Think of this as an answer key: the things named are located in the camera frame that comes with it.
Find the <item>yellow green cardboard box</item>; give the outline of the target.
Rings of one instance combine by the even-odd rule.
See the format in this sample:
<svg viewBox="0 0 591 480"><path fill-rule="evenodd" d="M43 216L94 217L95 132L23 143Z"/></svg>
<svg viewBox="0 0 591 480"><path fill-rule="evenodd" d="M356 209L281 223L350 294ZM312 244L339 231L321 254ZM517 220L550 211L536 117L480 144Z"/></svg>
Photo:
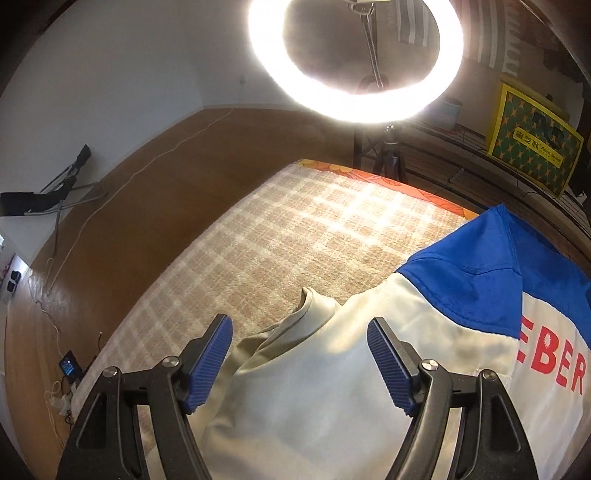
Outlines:
<svg viewBox="0 0 591 480"><path fill-rule="evenodd" d="M503 81L487 136L487 155L558 198L583 149L583 137L554 111Z"/></svg>

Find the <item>orange patterned bed sheet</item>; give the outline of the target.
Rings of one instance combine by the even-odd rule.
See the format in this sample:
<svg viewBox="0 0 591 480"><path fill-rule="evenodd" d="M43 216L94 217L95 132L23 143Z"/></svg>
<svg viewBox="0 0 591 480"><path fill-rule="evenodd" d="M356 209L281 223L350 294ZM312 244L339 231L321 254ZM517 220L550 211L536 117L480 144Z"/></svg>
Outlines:
<svg viewBox="0 0 591 480"><path fill-rule="evenodd" d="M351 167L346 167L337 164L331 164L327 162L317 161L317 160L310 160L310 159L301 159L297 161L297 165L301 167L313 169L321 172L329 172L335 175L339 175L342 177L346 177L349 179L353 179L356 181L363 181L366 183L378 185L389 190L393 190L394 192L400 192L412 198L423 200L428 203L431 203L438 208L443 210L449 211L453 214L463 217L464 219L470 221L478 217L478 213L473 212L469 209L461 207L450 200L446 200L442 197L439 197L433 193L429 193L422 189L416 188L414 186L408 185L406 183L401 183L400 181L393 180L387 177L383 177L381 175L369 173L366 171L358 170Z"/></svg>

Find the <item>striped white green wall hanging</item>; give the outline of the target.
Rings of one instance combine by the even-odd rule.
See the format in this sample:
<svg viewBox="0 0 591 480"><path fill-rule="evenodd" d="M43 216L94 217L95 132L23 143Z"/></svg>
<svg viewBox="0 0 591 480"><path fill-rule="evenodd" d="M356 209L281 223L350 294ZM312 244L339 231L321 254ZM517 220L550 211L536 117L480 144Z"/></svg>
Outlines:
<svg viewBox="0 0 591 480"><path fill-rule="evenodd" d="M516 1L393 1L388 21L398 40L433 49L444 42L444 56L457 55L517 76L521 25Z"/></svg>

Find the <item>white blue work jacket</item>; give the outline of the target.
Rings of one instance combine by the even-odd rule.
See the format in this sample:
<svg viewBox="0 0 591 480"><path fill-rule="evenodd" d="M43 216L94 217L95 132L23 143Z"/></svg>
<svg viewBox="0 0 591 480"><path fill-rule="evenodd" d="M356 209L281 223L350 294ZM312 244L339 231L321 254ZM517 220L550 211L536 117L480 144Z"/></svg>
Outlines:
<svg viewBox="0 0 591 480"><path fill-rule="evenodd" d="M494 381L533 465L558 479L590 437L590 280L497 206L344 303L304 290L222 367L198 446L215 479L383 479L454 381Z"/></svg>

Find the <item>plaid bed blanket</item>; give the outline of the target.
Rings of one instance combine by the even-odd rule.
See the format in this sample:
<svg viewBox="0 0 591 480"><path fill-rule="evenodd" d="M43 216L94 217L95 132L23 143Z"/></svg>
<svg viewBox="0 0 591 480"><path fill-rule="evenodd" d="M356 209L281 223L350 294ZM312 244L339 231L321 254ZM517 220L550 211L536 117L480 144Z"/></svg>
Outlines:
<svg viewBox="0 0 591 480"><path fill-rule="evenodd" d="M294 165L249 194L201 234L159 277L107 342L72 402L80 410L102 370L134 371L178 353L211 318L225 313L243 339L279 323L304 287L342 305L339 327L321 346L360 356L360 377L382 408L358 418L318 415L298 437L315 453L345 453L372 434L401 437L407 418L390 403L363 335L370 318L394 317L392 274L412 254L466 219L423 200Z"/></svg>

